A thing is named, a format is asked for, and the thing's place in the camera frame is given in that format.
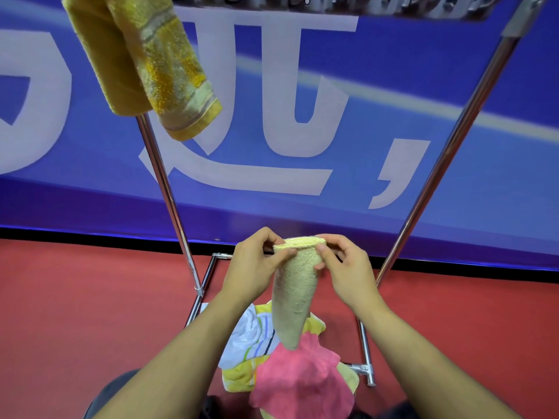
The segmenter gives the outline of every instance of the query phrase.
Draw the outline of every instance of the forearm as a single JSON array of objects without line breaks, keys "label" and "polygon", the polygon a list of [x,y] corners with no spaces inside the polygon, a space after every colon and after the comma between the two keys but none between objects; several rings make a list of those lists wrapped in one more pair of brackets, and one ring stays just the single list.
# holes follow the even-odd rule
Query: forearm
[{"label": "forearm", "polygon": [[197,418],[227,340],[246,308],[218,294],[95,419]]},{"label": "forearm", "polygon": [[520,417],[387,307],[360,318],[422,419]]}]

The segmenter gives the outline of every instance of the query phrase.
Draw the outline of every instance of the red carpet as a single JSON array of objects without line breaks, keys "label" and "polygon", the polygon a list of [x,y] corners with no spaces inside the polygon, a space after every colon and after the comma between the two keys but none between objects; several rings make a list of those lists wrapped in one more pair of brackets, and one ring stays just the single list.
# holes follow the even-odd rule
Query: red carpet
[{"label": "red carpet", "polygon": [[[202,275],[208,260],[196,258]],[[0,239],[0,265],[3,419],[81,419],[106,383],[182,329],[195,296],[179,255]],[[226,270],[220,261],[208,299]],[[393,272],[381,292],[526,419],[559,417],[559,285]],[[327,279],[312,311],[326,322],[322,345],[361,362],[355,319]],[[357,403],[375,413],[404,394],[372,344],[371,354],[378,386],[362,382]],[[259,417],[247,394],[225,393],[219,375],[211,393],[228,417]]]}]

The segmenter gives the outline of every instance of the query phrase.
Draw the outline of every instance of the cone-shaped towel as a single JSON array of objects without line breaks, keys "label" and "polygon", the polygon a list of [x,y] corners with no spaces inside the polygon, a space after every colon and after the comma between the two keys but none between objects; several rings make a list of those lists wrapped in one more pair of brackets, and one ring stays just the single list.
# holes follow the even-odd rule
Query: cone-shaped towel
[{"label": "cone-shaped towel", "polygon": [[318,237],[298,237],[274,246],[274,253],[286,248],[298,251],[297,256],[276,271],[272,291],[272,322],[279,340],[288,350],[295,350],[299,345],[309,315],[316,289],[313,266],[322,261],[315,250],[319,243],[325,244],[326,241]]}]

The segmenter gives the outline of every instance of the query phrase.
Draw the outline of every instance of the pink cloth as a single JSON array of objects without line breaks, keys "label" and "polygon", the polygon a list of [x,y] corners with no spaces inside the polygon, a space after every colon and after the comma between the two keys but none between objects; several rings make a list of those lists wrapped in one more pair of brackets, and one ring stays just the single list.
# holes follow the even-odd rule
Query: pink cloth
[{"label": "pink cloth", "polygon": [[346,419],[354,398],[336,369],[339,361],[310,332],[294,351],[280,344],[256,370],[250,405],[275,419]]}]

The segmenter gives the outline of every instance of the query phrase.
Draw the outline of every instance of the metal rack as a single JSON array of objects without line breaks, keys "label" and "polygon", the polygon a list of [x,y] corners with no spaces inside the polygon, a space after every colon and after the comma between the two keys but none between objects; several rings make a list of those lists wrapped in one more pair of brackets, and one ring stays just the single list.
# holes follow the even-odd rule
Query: metal rack
[{"label": "metal rack", "polygon": [[[229,2],[227,4],[227,0],[181,0],[181,4],[191,6],[221,6],[222,4],[227,4],[227,6],[231,8],[256,10],[269,9],[275,6],[275,8],[279,10],[300,11],[297,6],[292,6],[288,0],[279,0],[279,4],[274,4],[277,1],[278,0],[259,0],[260,4],[240,2]],[[479,18],[479,15],[478,17],[474,15],[476,11],[481,12],[482,16],[487,14],[489,11],[488,8],[494,4],[494,1],[497,0],[454,0],[453,2],[451,2],[451,0],[368,0],[367,6],[369,6],[369,4],[376,3],[375,6],[377,10],[374,10],[372,7],[367,7],[365,10],[358,10],[355,7],[356,0],[344,0],[343,3],[341,0],[310,0],[308,4],[304,3],[303,5],[310,6],[310,8],[312,8],[312,12],[318,14],[358,14],[364,12],[365,14],[414,15],[416,17],[426,17],[431,19],[472,19]],[[545,1],[546,0],[522,0],[512,18],[502,31],[499,44],[495,49],[489,64],[476,85],[470,99],[462,110],[462,113],[460,114],[441,154],[437,159],[437,162],[431,170],[429,178],[425,182],[423,189],[409,212],[408,218],[406,218],[394,246],[390,250],[388,257],[377,275],[377,286],[381,284],[388,271],[394,265],[395,260],[400,255],[402,248],[421,217],[423,210],[429,203],[433,193],[437,189],[438,184],[441,182],[444,173],[447,171],[454,159],[455,154],[472,127],[485,101],[489,97],[491,90],[495,86],[495,83],[505,68],[510,56],[513,54],[518,42],[529,32]],[[167,174],[165,173],[163,160],[149,117],[146,113],[141,116],[137,116],[136,119],[142,138],[144,139],[144,144],[151,164],[155,171],[157,182],[161,188],[163,199],[165,200],[171,221],[173,222],[175,232],[177,233],[178,241],[194,279],[194,288],[196,289],[197,296],[186,322],[186,326],[188,326],[199,313],[200,305],[204,298],[206,288],[213,275],[216,263],[219,260],[231,260],[233,256],[230,254],[214,253],[211,257],[210,264],[206,269],[204,278],[200,282],[196,266],[192,259],[192,254],[188,246],[188,239],[173,198],[173,192],[167,179]],[[367,386],[374,387],[374,370],[371,362],[371,354],[369,352],[367,333],[364,325],[360,321],[358,321],[358,325],[365,362],[363,364],[350,364],[349,366],[356,373],[365,375],[367,379]]]}]

